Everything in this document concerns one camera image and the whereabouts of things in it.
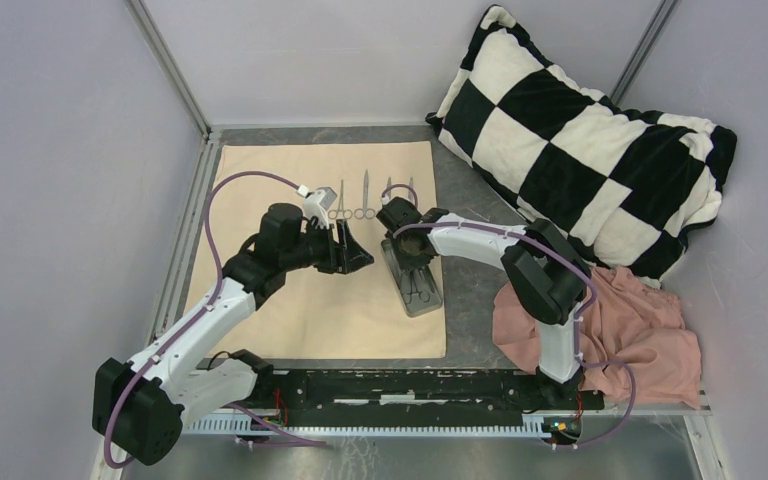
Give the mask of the beige cloth wrap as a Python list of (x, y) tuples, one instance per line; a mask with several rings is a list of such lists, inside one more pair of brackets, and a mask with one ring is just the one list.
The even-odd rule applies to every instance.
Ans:
[[(370, 205), (380, 206), (387, 178), (394, 197), (406, 197), (409, 179), (422, 209), (436, 205), (431, 146), (410, 143), (227, 146), (215, 182), (220, 187), (210, 213), (211, 236), (222, 259), (254, 234), (274, 203), (299, 204), (293, 184), (331, 187), (345, 181), (345, 207), (362, 198), (370, 176)], [(354, 238), (375, 259), (350, 275), (312, 268), (290, 272), (285, 285), (219, 343), (226, 351), (247, 349), (269, 359), (436, 359), (446, 352), (445, 312), (409, 318), (380, 248), (384, 228), (375, 219), (348, 219)]]

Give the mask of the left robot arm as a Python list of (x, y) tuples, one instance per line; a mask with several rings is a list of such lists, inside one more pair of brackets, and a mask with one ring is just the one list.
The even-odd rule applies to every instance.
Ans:
[(266, 405), (273, 379), (243, 360), (227, 360), (205, 373), (194, 371), (208, 352), (252, 316), (285, 285), (289, 272), (312, 267), (348, 275), (373, 264), (348, 223), (314, 217), (302, 208), (271, 205), (261, 218), (251, 249), (240, 249), (219, 269), (219, 278), (159, 340), (128, 361), (106, 360), (95, 376), (92, 426), (104, 438), (105, 460), (126, 466), (111, 448), (153, 465), (177, 443), (182, 431), (236, 401)]

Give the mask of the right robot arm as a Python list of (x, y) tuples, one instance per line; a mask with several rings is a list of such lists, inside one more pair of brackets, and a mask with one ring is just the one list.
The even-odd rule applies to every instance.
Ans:
[(421, 213), (404, 198), (384, 200), (376, 217), (386, 229), (397, 279), (437, 257), (504, 271), (520, 305), (537, 323), (540, 400), (562, 408), (577, 396), (583, 359), (574, 324), (595, 301), (596, 289), (589, 266), (550, 221), (477, 222), (440, 208)]

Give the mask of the metal instrument tray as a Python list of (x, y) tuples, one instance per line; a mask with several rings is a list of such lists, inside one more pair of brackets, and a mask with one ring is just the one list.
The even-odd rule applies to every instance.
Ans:
[(401, 268), (392, 242), (388, 239), (381, 241), (381, 250), (385, 265), (409, 318), (416, 318), (443, 307), (442, 293), (429, 266), (414, 270)]

